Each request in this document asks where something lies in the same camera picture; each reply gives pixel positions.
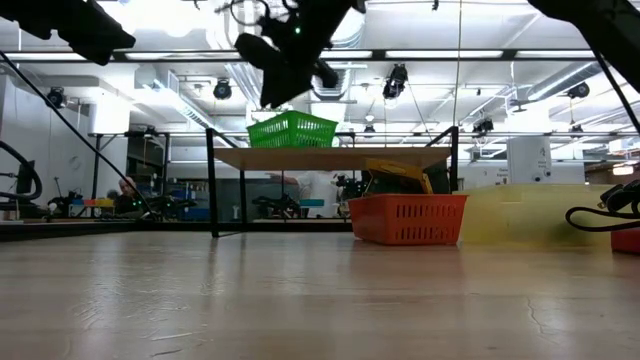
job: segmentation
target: fluorescent light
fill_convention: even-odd
[[[499,58],[501,50],[462,50],[461,58]],[[457,50],[396,50],[387,51],[387,58],[457,58]]]
[[[221,133],[222,135],[226,136],[226,137],[233,137],[233,138],[237,138],[237,137],[248,137],[249,133],[248,132],[239,132],[239,131],[229,131],[229,132],[223,132]]]
[[[613,168],[613,175],[631,175],[633,174],[633,166],[616,166]]]
[[[372,52],[367,50],[331,50],[331,51],[323,51],[320,54],[321,59],[349,59],[349,58],[357,58],[364,59],[370,58]]]
[[[593,58],[589,50],[525,50],[518,51],[516,58]]]
[[[353,64],[353,63],[340,63],[340,62],[329,62],[327,63],[329,67],[332,69],[351,69],[351,70],[363,70],[367,69],[369,66],[367,64]]]
[[[88,61],[82,56],[72,52],[52,53],[7,53],[13,61]]]
[[[213,162],[221,163],[221,160],[213,160]],[[171,164],[207,164],[207,160],[172,160]]]
[[[403,136],[413,136],[413,133],[410,133],[410,132],[375,132],[375,133],[357,132],[356,136],[366,136],[366,137],[403,137]]]
[[[346,147],[353,147],[351,144],[347,144]],[[356,144],[357,148],[411,148],[414,147],[413,144]]]
[[[240,54],[236,51],[209,51],[209,52],[127,52],[125,56],[134,61],[152,60],[240,60]]]
[[[205,137],[205,133],[171,133],[171,137],[183,137],[183,138],[200,138]]]

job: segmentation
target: black cable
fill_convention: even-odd
[[[29,164],[27,159],[25,159],[22,155],[20,155],[20,153],[16,149],[12,148],[4,141],[0,141],[0,149],[3,149],[4,151],[8,152],[9,155],[13,156],[16,160],[18,160],[20,162],[20,165],[22,165],[25,169],[27,169],[27,171],[30,173],[29,176],[31,180],[33,180],[33,182],[36,184],[36,190],[33,192],[33,194],[22,195],[22,194],[12,194],[9,192],[0,192],[0,197],[4,197],[10,200],[22,200],[22,201],[31,201],[39,198],[40,195],[42,195],[42,181],[40,180],[40,176],[38,176],[36,169],[34,169],[33,166]]]
[[[584,225],[578,225],[578,224],[576,224],[575,222],[573,222],[571,220],[571,216],[576,212],[588,212],[588,213],[601,215],[601,216],[606,216],[606,217],[610,217],[610,218],[632,219],[632,220],[634,220],[634,219],[635,220],[640,220],[640,216],[638,216],[636,214],[629,214],[629,213],[612,213],[612,212],[608,212],[608,211],[596,210],[596,209],[591,209],[591,208],[582,207],[582,206],[578,206],[578,207],[574,207],[574,208],[569,209],[569,211],[567,211],[567,213],[564,216],[565,220],[567,220],[569,225],[573,226],[574,228],[576,228],[578,230],[582,230],[582,231],[587,231],[587,232],[607,232],[607,231],[634,229],[634,228],[640,227],[640,221],[633,221],[633,222],[630,222],[630,223],[618,224],[618,225],[608,225],[608,226],[584,226]]]
[[[133,191],[135,191],[136,195],[140,198],[140,200],[142,201],[142,203],[144,204],[145,209],[151,214],[151,217],[153,219],[155,219],[155,215],[153,214],[153,211],[151,211],[151,207],[149,206],[149,204],[147,203],[147,200],[145,200],[144,196],[142,196],[142,194],[140,193],[140,191],[138,191],[138,189],[136,189],[135,185],[133,185],[128,179],[127,177],[120,171],[118,170],[118,168],[116,168],[115,165],[113,165],[113,163],[111,161],[109,161],[109,159],[107,159],[104,155],[102,155],[98,150],[96,150],[95,147],[93,147],[93,145],[91,145],[89,143],[89,141],[87,141],[82,134],[80,134],[80,132],[78,132],[78,130],[76,130],[76,128],[71,125],[71,123],[69,123],[69,121],[67,121],[67,119],[64,118],[64,116],[62,115],[62,113],[60,112],[60,110],[58,110],[55,105],[53,105],[53,103],[42,93],[42,91],[40,91],[40,89],[38,89],[38,87],[36,87],[31,80],[29,80],[23,73],[22,71],[16,66],[16,64],[13,63],[13,61],[11,61],[11,59],[9,59],[9,57],[7,56],[7,54],[4,53],[4,51],[0,51],[0,57],[2,57],[4,59],[4,61],[11,67],[11,69],[18,74],[18,76],[20,77],[20,79],[22,79],[22,81],[24,81],[27,85],[29,85],[29,87],[35,91],[35,93],[45,102],[45,104],[47,104],[47,106],[49,106],[53,112],[56,113],[56,115],[58,116],[58,118],[60,118],[60,120],[62,120],[62,122],[69,128],[69,130],[71,130],[71,132],[76,135],[78,137],[78,139],[80,139],[80,141],[82,141],[82,143],[84,143],[89,149],[91,149],[91,151],[93,151],[96,155],[98,155],[98,157],[100,159],[102,159],[102,161],[104,161],[107,165],[109,165],[109,167],[111,169],[113,169],[113,171],[116,172],[116,174],[118,174],[118,176],[120,176],[132,189]]]
[[[618,98],[620,98],[620,102],[622,103],[622,106],[627,112],[627,115],[629,116],[631,123],[636,128],[636,131],[638,132],[638,134],[640,134],[640,122],[638,122],[638,118],[636,117],[636,114],[633,112],[633,108],[631,107],[631,104],[629,104],[629,101],[627,100],[626,96],[624,96],[624,93],[622,92],[620,85],[618,85],[618,83],[616,82],[616,79],[614,79],[613,74],[611,73],[611,70],[609,70],[609,66],[607,65],[604,57],[602,56],[602,54],[600,54],[599,51],[595,49],[595,47],[591,43],[589,43],[589,47],[591,48],[591,51],[593,51],[593,54],[595,55],[596,60],[598,61],[598,64],[600,64],[602,71],[607,77],[607,80],[609,80],[609,83],[611,83],[611,87],[618,95]],[[620,201],[620,199],[622,199],[622,201],[625,203],[631,203],[632,213],[619,213],[617,211],[613,211],[612,209],[616,208],[615,206],[610,206],[611,205],[610,203],[612,202],[613,198],[615,198],[616,201]],[[634,191],[620,191],[610,196],[609,199],[607,200],[607,208],[609,209],[609,211],[590,209],[587,207],[574,207],[569,209],[569,211],[567,211],[567,213],[565,214],[565,219],[567,220],[569,225],[573,226],[574,228],[583,230],[583,231],[588,231],[588,232],[608,232],[608,231],[639,228],[640,227],[640,210],[638,210],[638,204],[640,204],[640,193],[634,192]],[[609,225],[609,226],[584,226],[584,225],[578,225],[571,220],[571,216],[576,212],[588,212],[591,214],[606,216],[610,218],[630,219],[630,220],[639,220],[639,221],[633,221],[625,224]]]
[[[245,23],[243,21],[240,21],[240,19],[238,19],[238,17],[236,16],[235,12],[233,11],[233,6],[240,4],[242,2],[244,2],[245,0],[234,0],[232,2],[230,2],[229,4],[223,6],[221,8],[221,10],[224,10],[224,8],[228,8],[229,12],[231,13],[231,17],[233,18],[233,20],[235,20],[238,24],[242,25],[242,26],[256,26],[258,25],[259,21],[256,21],[255,23]],[[267,4],[267,2],[265,0],[253,0],[254,2],[259,2],[262,3],[262,5],[265,6],[265,13],[264,13],[264,17],[269,17],[271,14],[270,8],[269,8],[269,4]]]

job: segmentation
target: yellow object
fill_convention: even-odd
[[[97,207],[113,207],[113,200],[111,199],[96,199]]]
[[[574,206],[595,208],[610,185],[505,185],[461,191],[469,195],[462,220],[463,246],[525,248],[588,247],[610,251],[610,233],[571,227],[564,215]],[[577,223],[603,226],[626,222],[590,214]]]
[[[399,177],[409,178],[420,182],[420,186],[425,194],[433,194],[433,188],[429,177],[424,174],[423,169],[419,166],[404,164],[397,161],[366,159],[366,167],[371,173],[371,181],[376,177],[376,173],[397,175]]]

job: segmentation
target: red object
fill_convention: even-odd
[[[612,231],[611,250],[640,255],[640,229]]]
[[[349,200],[356,237],[386,245],[455,245],[466,195],[374,195]]]

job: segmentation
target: ceiling light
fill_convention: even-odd
[[[398,106],[398,99],[384,99],[384,107],[393,110]]]
[[[222,160],[213,160],[215,163],[221,163]],[[207,164],[207,160],[171,160],[171,164]]]
[[[323,51],[320,55],[321,59],[364,59],[371,57],[372,52],[366,50],[331,50]]]
[[[461,58],[499,58],[501,50],[462,50]],[[387,58],[448,58],[458,57],[457,50],[395,50],[387,51]]]
[[[87,61],[82,56],[72,52],[50,52],[50,53],[7,53],[9,59],[13,61]]]
[[[372,132],[376,132],[376,129],[373,127],[372,124],[369,124],[369,125],[364,127],[364,132],[365,133],[372,133]]]
[[[367,64],[353,64],[353,63],[340,63],[340,62],[328,62],[330,68],[334,70],[363,70],[369,66]]]
[[[366,127],[373,127],[372,124],[368,124]],[[355,133],[356,136],[371,136],[371,137],[405,137],[405,136],[412,136],[413,133],[410,132],[376,132],[375,135],[371,135],[370,132],[371,130],[367,131],[365,127],[364,132],[357,132]]]
[[[192,29],[187,26],[176,25],[166,28],[164,32],[166,32],[167,35],[171,37],[181,38],[187,36],[191,32],[191,30]]]
[[[613,168],[613,175],[631,175],[633,174],[633,166],[616,166]]]
[[[171,133],[172,137],[183,137],[183,138],[203,138],[206,136],[205,133]]]
[[[173,52],[126,52],[125,56],[134,61],[152,60],[218,60],[233,61],[239,60],[240,54],[236,51],[173,51]]]
[[[524,50],[518,51],[516,58],[593,58],[589,50]]]

